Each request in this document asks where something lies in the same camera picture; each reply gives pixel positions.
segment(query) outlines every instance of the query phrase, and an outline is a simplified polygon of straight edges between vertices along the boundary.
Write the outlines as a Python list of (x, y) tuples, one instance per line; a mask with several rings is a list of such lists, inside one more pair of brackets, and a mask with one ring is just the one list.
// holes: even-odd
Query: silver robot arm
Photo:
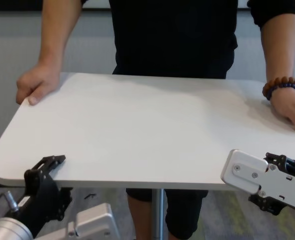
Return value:
[(289, 206), (295, 209), (295, 160), (267, 153), (264, 159), (232, 150), (221, 179), (248, 192), (249, 200), (262, 211), (278, 215)]
[(65, 156), (43, 157), (24, 173), (25, 193), (17, 204), (12, 194), (4, 193), (10, 211), (0, 218), (0, 240), (119, 240), (120, 235), (107, 203), (81, 211), (66, 228), (36, 238), (49, 221), (64, 219), (72, 201), (72, 188), (58, 188), (50, 172), (65, 161)]
[[(0, 218), (0, 240), (32, 240), (30, 230), (20, 221)], [(35, 238), (36, 240), (120, 240), (109, 204), (92, 207), (76, 215), (66, 228)]]

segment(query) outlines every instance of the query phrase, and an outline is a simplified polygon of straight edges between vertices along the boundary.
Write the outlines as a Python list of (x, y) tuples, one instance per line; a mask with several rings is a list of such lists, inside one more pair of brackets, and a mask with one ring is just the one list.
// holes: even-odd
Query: gray wall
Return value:
[[(37, 60), (40, 48), (39, 13), (0, 13), (0, 136), (18, 106), (16, 80)], [(240, 12), (238, 49), (229, 79), (265, 80), (260, 31), (248, 12)], [(63, 71), (109, 74), (115, 66), (111, 15), (85, 12), (68, 43)]]

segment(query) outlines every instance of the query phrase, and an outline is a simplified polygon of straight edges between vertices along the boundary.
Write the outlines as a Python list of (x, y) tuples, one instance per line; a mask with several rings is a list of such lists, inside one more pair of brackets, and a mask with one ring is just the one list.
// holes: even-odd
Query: whiteboard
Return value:
[[(248, 2), (248, 0), (238, 0), (238, 7), (240, 9), (248, 8), (247, 2)], [(86, 9), (109, 9), (110, 4), (109, 4), (109, 0), (88, 0), (84, 4), (84, 8), (86, 8)]]
[(84, 6), (85, 9), (109, 9), (109, 0), (88, 0)]
[(238, 0), (238, 8), (240, 9), (247, 9), (248, 0)]

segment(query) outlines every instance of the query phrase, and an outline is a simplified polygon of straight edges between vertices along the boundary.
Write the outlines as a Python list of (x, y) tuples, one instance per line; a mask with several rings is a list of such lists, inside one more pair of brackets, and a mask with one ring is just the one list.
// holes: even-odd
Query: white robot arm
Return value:
[(278, 215), (289, 206), (295, 209), (295, 160), (267, 153), (264, 159), (232, 150), (221, 179), (248, 192), (249, 200), (262, 211)]

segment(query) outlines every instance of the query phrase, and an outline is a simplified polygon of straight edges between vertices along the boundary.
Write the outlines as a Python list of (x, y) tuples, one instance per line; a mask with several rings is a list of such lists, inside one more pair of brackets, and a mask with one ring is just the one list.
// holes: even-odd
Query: table top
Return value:
[(36, 106), (25, 100), (0, 138), (0, 184), (24, 186), (42, 157), (65, 155), (62, 187), (227, 189), (229, 152), (295, 159), (295, 131), (263, 83), (63, 73)]

